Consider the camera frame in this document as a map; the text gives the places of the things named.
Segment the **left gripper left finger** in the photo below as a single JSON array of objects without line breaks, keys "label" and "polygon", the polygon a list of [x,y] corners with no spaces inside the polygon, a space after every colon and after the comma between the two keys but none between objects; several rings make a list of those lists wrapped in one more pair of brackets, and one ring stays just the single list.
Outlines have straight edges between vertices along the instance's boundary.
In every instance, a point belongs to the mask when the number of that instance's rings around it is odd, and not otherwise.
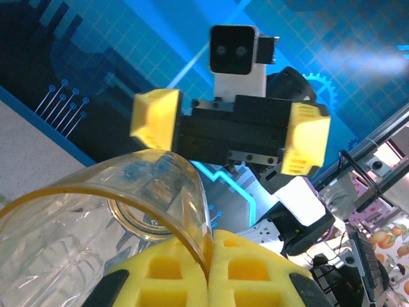
[{"label": "left gripper left finger", "polygon": [[208,306],[201,266],[172,238],[115,265],[83,306]]}]

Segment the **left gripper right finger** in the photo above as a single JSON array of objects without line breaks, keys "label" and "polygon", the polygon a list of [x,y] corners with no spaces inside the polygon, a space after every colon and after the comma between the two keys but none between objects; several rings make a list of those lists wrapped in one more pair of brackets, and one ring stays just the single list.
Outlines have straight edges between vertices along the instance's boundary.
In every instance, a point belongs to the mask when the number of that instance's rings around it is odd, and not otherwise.
[{"label": "left gripper right finger", "polygon": [[213,233],[209,306],[332,306],[312,274],[226,230]]}]

